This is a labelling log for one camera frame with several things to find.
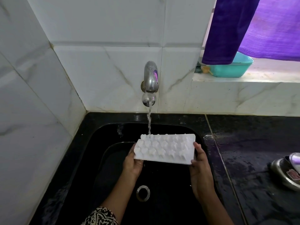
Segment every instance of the sink basin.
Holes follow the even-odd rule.
[[[200,137],[187,127],[151,125],[152,134],[188,134]],[[113,189],[122,172],[122,163],[141,134],[144,123],[109,124],[92,135],[84,152],[56,224],[80,224]],[[147,201],[139,201],[137,189],[150,191]],[[141,190],[144,199],[147,191]],[[201,205],[190,186],[189,167],[182,164],[145,161],[127,205],[124,224],[207,224]]]

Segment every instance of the sticker label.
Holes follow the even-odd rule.
[[[300,175],[298,174],[297,171],[295,171],[294,169],[290,169],[289,171],[287,171],[287,174],[290,176],[291,179],[293,179],[294,181],[298,181],[300,180]]]

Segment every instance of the teal plastic container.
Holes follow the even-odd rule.
[[[216,77],[241,77],[252,63],[252,58],[237,52],[231,64],[210,65],[210,71]]]

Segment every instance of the silver faucet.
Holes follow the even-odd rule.
[[[141,89],[144,92],[142,102],[145,106],[154,105],[156,101],[155,93],[158,91],[158,71],[157,66],[153,61],[148,61],[144,69],[144,81],[141,84]]]

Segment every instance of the person's left hand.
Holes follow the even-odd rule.
[[[134,178],[134,180],[136,181],[142,171],[144,160],[134,159],[135,153],[133,150],[135,144],[136,143],[133,144],[123,162],[123,172],[125,172],[130,177]]]

